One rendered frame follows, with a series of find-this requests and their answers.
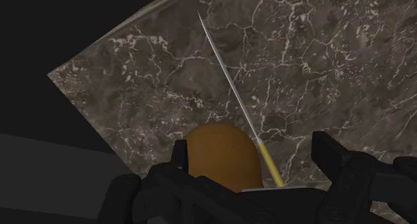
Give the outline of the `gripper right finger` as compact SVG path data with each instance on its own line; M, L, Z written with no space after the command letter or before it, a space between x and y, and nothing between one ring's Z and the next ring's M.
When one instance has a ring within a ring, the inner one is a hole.
M417 157L398 156L393 163L384 163L315 131L311 159L331 181L315 224L394 224L370 211L374 201L386 203L409 224L417 224Z

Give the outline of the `brown rounded object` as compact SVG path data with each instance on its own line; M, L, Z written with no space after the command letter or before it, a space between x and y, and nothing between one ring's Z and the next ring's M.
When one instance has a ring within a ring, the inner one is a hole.
M188 173L205 176L239 193L263 187L259 153L250 137L227 123L206 123L184 137Z

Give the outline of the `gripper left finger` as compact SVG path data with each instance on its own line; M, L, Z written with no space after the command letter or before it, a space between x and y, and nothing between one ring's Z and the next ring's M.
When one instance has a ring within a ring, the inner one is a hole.
M252 204L207 177L189 175L187 146L176 140L170 162L154 165L145 179L113 179L98 224L147 224L153 217L168 224L255 224Z

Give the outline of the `yellow-handled thin silver knife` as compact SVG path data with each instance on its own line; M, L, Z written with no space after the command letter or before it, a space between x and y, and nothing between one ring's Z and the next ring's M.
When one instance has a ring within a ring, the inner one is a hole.
M245 116L245 118L246 118L246 120L247 120L247 122L250 126L250 129L252 130L252 133L255 136L259 151L260 151L260 153L263 157L263 160L265 161L265 164L267 165L267 168L268 168L268 170L269 170L269 172L270 172L270 174L271 174L271 176L274 180L275 185L277 187L284 187L285 184L283 182L283 179L282 179L281 175L279 174L278 168L276 167L275 163L273 162L273 159L272 159L269 151L267 150L267 147L265 146L265 143L260 139L259 135L257 134L257 131L255 130L255 127L254 127L253 122L251 120L251 116L250 116L250 114L249 114L249 112L248 112L240 94L239 94L239 91L237 90L237 87L235 86L235 83L234 83L232 77L230 76L230 73L227 70L227 67L226 67L226 65L225 65L225 63L224 63L224 61L223 61L223 59L222 59L222 57L221 57L221 55L220 55L220 53L217 49L212 37L211 37L206 25L204 24L204 21L203 21L201 15L200 15L200 13L197 12L197 15L198 15L198 18L201 22L201 25L202 25L202 28L203 28L204 33L206 35L206 38L208 39L208 42L210 43L210 46L213 50L213 53L215 54L216 59L218 60L219 65L220 65L220 67L221 67L221 69L222 69L222 71L223 71L223 73L224 73L224 75L227 79L227 82L229 83L229 86L231 87L231 90L233 91L233 94L235 95L235 98L237 99L237 101L239 103L239 106L240 106L241 110L243 111L243 114L244 114L244 116Z

